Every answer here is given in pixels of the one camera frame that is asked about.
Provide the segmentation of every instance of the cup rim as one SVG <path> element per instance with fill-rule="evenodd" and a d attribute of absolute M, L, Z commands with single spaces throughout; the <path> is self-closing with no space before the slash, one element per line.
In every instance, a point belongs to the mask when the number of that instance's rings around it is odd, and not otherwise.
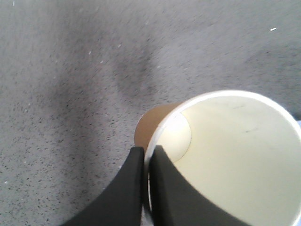
<path fill-rule="evenodd" d="M 185 109 L 205 100 L 209 100 L 216 97 L 246 97 L 251 98 L 260 102 L 265 103 L 266 105 L 272 107 L 276 111 L 278 111 L 285 120 L 287 120 L 290 125 L 292 126 L 292 129 L 295 130 L 297 134 L 297 138 L 299 138 L 299 141 L 301 143 L 301 128 L 297 121 L 291 116 L 291 114 L 280 104 L 275 102 L 274 100 L 263 96 L 258 93 L 254 93 L 251 91 L 244 91 L 244 90 L 235 90 L 235 89 L 228 89 L 228 90 L 218 90 L 213 92 L 207 92 L 201 95 L 198 95 L 196 97 L 190 98 L 180 105 L 178 105 L 175 109 L 173 109 L 157 126 L 156 130 L 154 131 L 153 135 L 151 136 L 150 142 L 148 144 L 148 147 L 145 152 L 144 156 L 144 172 L 143 172 L 143 194 L 144 194 L 144 200 L 143 200 L 143 206 L 146 218 L 150 221 L 152 221 L 151 217 L 151 202 L 150 202 L 150 186 L 149 186 L 149 167 L 150 167 L 150 160 L 154 153 L 156 144 L 158 142 L 158 139 L 160 135 L 162 134 L 163 130 L 168 124 L 168 120 L 170 118 L 173 118 L 177 114 L 181 113 Z M 292 224 L 292 226 L 297 226 L 299 220 L 301 219 L 301 205 L 299 207 L 299 214 L 296 218 L 295 222 Z"/>

